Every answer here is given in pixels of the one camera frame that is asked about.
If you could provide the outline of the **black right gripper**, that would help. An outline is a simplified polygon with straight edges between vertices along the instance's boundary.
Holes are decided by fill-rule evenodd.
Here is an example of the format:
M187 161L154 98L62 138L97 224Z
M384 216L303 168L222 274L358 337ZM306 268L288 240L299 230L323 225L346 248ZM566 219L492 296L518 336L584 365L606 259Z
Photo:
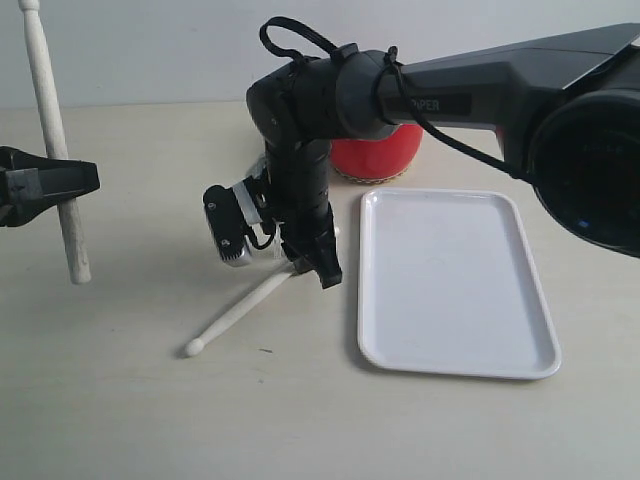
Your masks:
M285 256L297 274L316 271L323 289L339 285L343 278L336 235L330 234L330 147L328 140L266 146L270 200L283 226Z

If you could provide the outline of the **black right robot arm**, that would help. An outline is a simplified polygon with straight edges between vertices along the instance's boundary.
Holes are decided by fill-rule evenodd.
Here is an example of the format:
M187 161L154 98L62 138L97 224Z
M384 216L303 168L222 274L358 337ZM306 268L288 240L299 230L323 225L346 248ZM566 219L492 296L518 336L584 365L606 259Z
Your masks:
M529 184L563 228L639 253L639 27L603 26L404 64L396 48L336 46L275 17L322 57L263 46L284 65L247 91L265 142L270 212L285 254L324 288L342 280L327 165L337 139L381 140L416 124Z

